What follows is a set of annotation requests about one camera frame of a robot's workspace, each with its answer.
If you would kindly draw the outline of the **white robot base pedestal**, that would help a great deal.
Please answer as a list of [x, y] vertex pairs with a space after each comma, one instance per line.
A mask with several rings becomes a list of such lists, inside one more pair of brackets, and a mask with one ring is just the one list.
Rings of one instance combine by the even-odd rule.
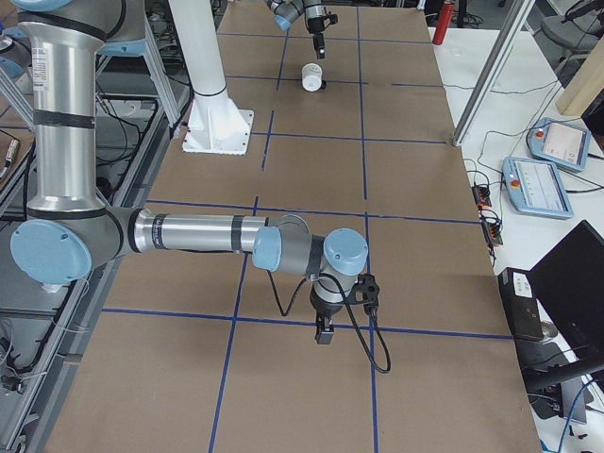
[[242, 156], [254, 112], [239, 109], [228, 95], [210, 2], [172, 0], [169, 5], [193, 88], [183, 150]]

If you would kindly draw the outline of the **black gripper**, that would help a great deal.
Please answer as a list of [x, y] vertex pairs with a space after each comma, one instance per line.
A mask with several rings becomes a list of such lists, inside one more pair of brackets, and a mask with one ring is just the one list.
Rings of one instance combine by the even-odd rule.
[[316, 17], [306, 16], [306, 28], [312, 35], [313, 48], [318, 59], [326, 56], [325, 39], [322, 34], [330, 25], [338, 23], [338, 15], [332, 12]]
[[332, 325], [332, 316], [340, 311], [344, 305], [340, 302], [328, 302], [318, 295], [310, 297], [310, 303], [315, 309], [315, 342], [319, 345], [329, 345], [334, 336], [334, 327]]

